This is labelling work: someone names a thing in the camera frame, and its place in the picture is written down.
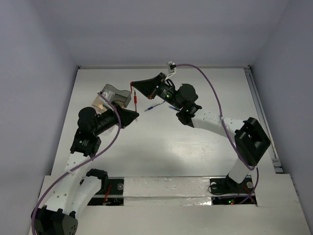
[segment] white wall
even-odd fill
[[[252,68],[279,158],[313,232],[312,12],[312,0],[290,0]]]
[[[79,65],[252,64],[288,0],[44,0]]]
[[[0,1],[3,235],[28,233],[43,177],[52,168],[77,72],[50,22],[39,0]]]

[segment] robotic arm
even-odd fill
[[[169,64],[169,67],[169,70],[172,70],[175,65]],[[183,125],[205,129],[228,137],[222,125],[222,119],[224,120],[229,137],[236,144],[237,153],[240,154],[244,162],[238,159],[226,178],[223,181],[219,180],[219,183],[212,188],[218,193],[239,192],[246,176],[254,169],[270,146],[270,140],[258,120],[252,117],[246,121],[221,118],[218,114],[202,109],[195,103],[198,95],[190,84],[182,84],[176,90],[174,83],[165,74],[160,73],[152,79],[134,81],[131,86],[148,99],[159,96],[178,108],[180,111],[176,113],[176,116]]]
[[[122,128],[139,116],[114,102],[112,105],[119,114]],[[77,218],[91,198],[97,192],[106,193],[108,190],[106,171],[90,169],[91,161],[81,167],[78,165],[95,157],[101,144],[98,135],[117,125],[118,118],[111,109],[99,115],[92,107],[82,109],[78,116],[78,129],[65,168],[69,174],[56,184],[45,205],[37,209],[34,226],[37,235],[74,235]]]

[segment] white base platform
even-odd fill
[[[204,69],[220,97],[224,116],[235,119],[257,118],[256,109],[243,69]],[[43,190],[63,171],[69,148],[77,129],[78,112],[90,106],[96,92],[109,83],[119,90],[129,90],[133,80],[149,79],[166,70],[79,70],[69,104],[52,175],[45,178]],[[216,100],[204,78],[194,69],[178,69],[171,78],[179,87],[192,84],[199,96],[196,101],[207,110],[218,112]],[[110,177],[147,177],[145,192],[124,206],[87,207],[79,219],[77,235],[85,234],[238,234],[238,235],[309,235],[309,229],[290,176],[275,174],[267,152],[259,162],[260,182],[256,189],[258,206],[180,203],[186,194],[149,198],[145,193],[162,187],[153,177],[225,176],[237,156],[224,137],[205,130],[183,126],[175,111],[163,104],[143,112],[159,99],[149,101],[138,96],[138,122],[121,130],[113,147],[93,162],[94,168],[106,170]],[[134,109],[133,101],[128,109]],[[105,148],[116,129],[100,136]],[[172,203],[164,204],[171,197]]]

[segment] white connector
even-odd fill
[[[167,71],[168,71],[166,79],[170,78],[171,76],[173,76],[176,73],[176,67],[175,68],[171,68],[172,65],[175,65],[175,63],[173,61],[168,61],[166,63],[166,67],[167,67]]]

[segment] wire connector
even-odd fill
[[[173,61],[167,62],[166,65],[169,74],[176,72],[176,64]]]

